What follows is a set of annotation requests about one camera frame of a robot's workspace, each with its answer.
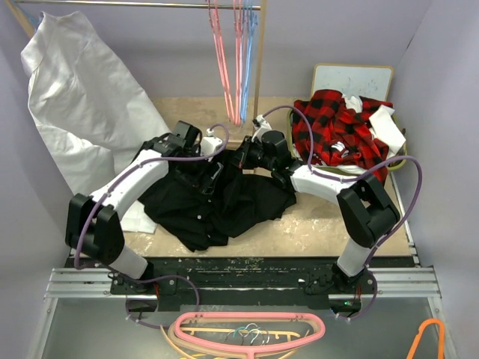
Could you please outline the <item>black button shirt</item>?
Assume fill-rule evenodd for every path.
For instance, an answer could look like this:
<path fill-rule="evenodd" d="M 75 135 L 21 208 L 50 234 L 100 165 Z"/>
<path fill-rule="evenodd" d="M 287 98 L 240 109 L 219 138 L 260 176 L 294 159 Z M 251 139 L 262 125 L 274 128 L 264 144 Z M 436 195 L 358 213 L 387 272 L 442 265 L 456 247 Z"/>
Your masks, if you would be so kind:
<path fill-rule="evenodd" d="M 275 180 L 244 174 L 231 163 L 232 150 L 214 158 L 224 165 L 211 194 L 202 194 L 175 172 L 156 181 L 138 201 L 153 222 L 177 237 L 188 250 L 228 244 L 256 224 L 280 219 L 296 204 L 296 195 Z"/>

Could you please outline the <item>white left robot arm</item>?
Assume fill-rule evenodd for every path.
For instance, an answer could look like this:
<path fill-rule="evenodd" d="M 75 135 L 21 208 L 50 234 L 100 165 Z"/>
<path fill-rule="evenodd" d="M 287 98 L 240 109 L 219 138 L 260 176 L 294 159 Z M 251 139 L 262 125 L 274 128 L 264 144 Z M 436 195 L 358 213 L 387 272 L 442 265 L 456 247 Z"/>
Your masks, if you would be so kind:
<path fill-rule="evenodd" d="M 124 278 L 137 293 L 162 280 L 152 262 L 125 242 L 121 220 L 153 184 L 178 163 L 209 164 L 226 149 L 228 138 L 202 132 L 184 121 L 173 132 L 145 141 L 132 162 L 113 180 L 89 195 L 75 194 L 68 206 L 65 242 L 75 251 L 73 266 L 83 270 L 99 263 Z"/>

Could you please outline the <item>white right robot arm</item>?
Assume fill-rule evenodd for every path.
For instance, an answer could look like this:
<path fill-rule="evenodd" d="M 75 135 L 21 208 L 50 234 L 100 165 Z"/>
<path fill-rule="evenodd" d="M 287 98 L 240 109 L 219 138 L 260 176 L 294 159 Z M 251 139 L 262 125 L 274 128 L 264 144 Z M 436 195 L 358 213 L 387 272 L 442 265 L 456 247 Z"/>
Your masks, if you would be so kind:
<path fill-rule="evenodd" d="M 243 170 L 268 170 L 280 187 L 339 207 L 350 237 L 332 266 L 332 283 L 340 292 L 358 286 L 373 248 L 400 220 L 397 207 L 375 175 L 349 182 L 346 176 L 334 177 L 324 171 L 314 174 L 292 156 L 282 132 L 268 130 L 259 138 L 246 136 L 234 151 L 233 163 Z"/>

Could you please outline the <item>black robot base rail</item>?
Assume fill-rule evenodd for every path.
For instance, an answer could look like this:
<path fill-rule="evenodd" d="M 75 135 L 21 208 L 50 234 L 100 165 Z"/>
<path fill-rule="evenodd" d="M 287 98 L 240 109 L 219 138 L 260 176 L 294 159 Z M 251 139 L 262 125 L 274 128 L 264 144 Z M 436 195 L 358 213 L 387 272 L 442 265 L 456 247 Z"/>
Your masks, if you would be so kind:
<path fill-rule="evenodd" d="M 108 293 L 155 304 L 160 312 L 182 306 L 339 307 L 359 310 L 374 295 L 374 276 L 362 269 L 348 278 L 333 257 L 151 257 L 143 283 L 107 272 Z"/>

